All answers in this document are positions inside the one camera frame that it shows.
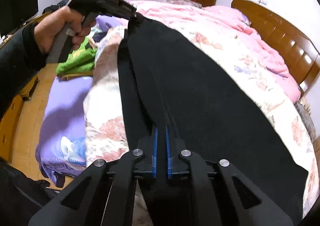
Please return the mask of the black sleeved left forearm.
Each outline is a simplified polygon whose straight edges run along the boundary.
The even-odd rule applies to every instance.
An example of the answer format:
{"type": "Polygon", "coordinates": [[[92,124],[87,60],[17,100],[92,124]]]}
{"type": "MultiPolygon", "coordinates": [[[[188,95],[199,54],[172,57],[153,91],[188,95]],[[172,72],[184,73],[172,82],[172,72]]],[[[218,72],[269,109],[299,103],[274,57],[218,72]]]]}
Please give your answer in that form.
{"type": "Polygon", "coordinates": [[[1,116],[14,97],[46,66],[48,54],[40,51],[34,38],[36,25],[20,29],[1,48],[1,116]]]}

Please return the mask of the person's left hand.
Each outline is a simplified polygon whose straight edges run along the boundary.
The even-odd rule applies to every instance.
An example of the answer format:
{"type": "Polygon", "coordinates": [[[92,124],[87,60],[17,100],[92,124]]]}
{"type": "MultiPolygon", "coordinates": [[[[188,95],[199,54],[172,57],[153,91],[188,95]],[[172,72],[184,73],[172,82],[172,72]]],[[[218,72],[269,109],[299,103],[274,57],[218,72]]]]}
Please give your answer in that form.
{"type": "Polygon", "coordinates": [[[71,24],[75,36],[72,38],[73,50],[77,50],[85,37],[90,34],[91,28],[96,24],[92,21],[88,26],[82,27],[83,15],[63,6],[57,11],[46,16],[34,28],[34,38],[42,53],[48,53],[52,47],[53,41],[57,34],[62,30],[66,23],[71,24]]]}

